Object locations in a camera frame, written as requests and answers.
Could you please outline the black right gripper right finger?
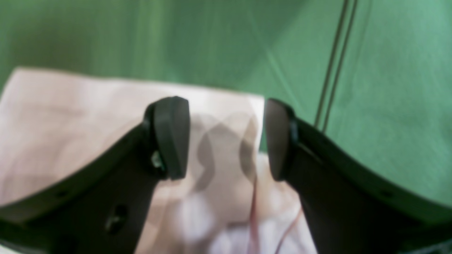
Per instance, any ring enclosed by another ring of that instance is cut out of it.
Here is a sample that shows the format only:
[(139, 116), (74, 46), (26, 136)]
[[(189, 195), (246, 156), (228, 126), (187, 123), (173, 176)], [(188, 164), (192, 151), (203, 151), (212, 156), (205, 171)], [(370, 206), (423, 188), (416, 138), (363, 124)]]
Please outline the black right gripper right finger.
[(450, 206), (361, 165), (286, 103), (269, 98), (271, 174), (298, 194), (318, 254), (450, 254)]

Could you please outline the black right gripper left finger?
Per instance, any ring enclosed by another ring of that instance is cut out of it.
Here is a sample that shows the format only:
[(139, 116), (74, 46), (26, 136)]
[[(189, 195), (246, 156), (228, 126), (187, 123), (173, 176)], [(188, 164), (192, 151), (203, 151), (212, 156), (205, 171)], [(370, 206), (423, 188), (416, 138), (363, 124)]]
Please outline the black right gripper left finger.
[(23, 254), (133, 254), (158, 183), (186, 176), (189, 138), (188, 100), (151, 103), (96, 160), (1, 206), (1, 245)]

